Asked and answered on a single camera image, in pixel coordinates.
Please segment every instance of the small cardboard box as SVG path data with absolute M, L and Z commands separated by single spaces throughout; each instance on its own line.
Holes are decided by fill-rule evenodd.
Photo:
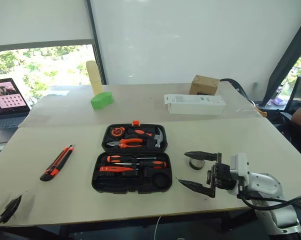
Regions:
M 170 114 L 221 115 L 226 103 L 221 96 L 166 94 Z
M 190 95 L 215 95 L 220 80 L 207 76 L 196 75 L 191 83 Z

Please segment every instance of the claw hammer head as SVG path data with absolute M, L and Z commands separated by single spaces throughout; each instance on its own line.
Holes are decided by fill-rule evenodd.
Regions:
M 157 128 L 157 130 L 159 131 L 159 135 L 154 136 L 154 139 L 157 141 L 155 148 L 160 148 L 163 141 L 163 133 L 159 128 Z

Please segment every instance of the green sponge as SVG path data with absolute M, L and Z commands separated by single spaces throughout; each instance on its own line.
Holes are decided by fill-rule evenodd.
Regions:
M 110 91 L 97 94 L 90 100 L 93 109 L 102 109 L 103 107 L 112 104 L 113 102 L 113 95 Z

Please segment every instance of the window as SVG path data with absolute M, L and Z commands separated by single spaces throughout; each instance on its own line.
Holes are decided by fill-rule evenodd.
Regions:
M 267 105 L 275 105 L 279 109 L 284 109 L 288 100 L 290 99 L 298 75 L 301 75 L 301 56 L 298 58 L 285 79 L 281 82 L 280 86 L 276 90 L 276 93 L 268 101 Z
M 0 79 L 12 78 L 29 105 L 50 86 L 90 84 L 86 61 L 95 60 L 92 45 L 0 51 Z

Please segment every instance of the white rectangular box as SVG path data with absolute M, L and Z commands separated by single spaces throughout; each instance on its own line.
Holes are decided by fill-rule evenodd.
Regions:
M 221 115 L 226 103 L 221 96 L 166 94 L 170 114 Z

